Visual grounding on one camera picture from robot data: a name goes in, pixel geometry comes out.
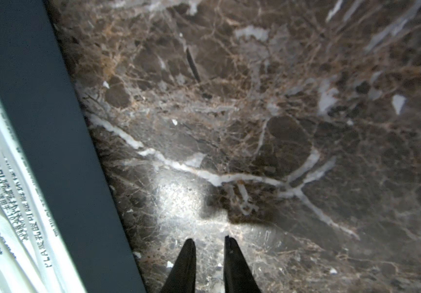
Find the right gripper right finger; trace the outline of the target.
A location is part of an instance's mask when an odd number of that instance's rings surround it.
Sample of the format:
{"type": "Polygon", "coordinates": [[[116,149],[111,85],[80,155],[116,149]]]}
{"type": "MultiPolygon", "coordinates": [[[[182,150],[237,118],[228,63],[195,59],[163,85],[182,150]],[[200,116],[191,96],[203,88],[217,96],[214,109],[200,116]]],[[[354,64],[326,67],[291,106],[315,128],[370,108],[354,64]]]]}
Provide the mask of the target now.
{"type": "Polygon", "coordinates": [[[223,279],[226,293],[261,293],[237,241],[225,237],[223,279]]]}

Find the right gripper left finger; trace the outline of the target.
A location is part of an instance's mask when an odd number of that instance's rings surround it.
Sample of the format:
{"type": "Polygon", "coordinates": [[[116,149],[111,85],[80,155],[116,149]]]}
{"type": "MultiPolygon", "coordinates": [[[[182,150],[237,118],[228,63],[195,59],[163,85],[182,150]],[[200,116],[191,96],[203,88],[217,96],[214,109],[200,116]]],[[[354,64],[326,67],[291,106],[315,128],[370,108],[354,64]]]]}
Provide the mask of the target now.
{"type": "Polygon", "coordinates": [[[193,239],[187,239],[160,292],[195,293],[196,269],[195,242],[193,239]]]}

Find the white straw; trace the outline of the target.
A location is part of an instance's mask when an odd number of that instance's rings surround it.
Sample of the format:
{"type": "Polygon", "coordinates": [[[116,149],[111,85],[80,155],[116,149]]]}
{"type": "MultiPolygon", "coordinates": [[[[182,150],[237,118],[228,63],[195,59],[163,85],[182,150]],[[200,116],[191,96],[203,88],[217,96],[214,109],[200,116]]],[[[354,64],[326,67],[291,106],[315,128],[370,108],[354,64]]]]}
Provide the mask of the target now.
{"type": "Polygon", "coordinates": [[[0,100],[0,293],[85,291],[0,100]]]}

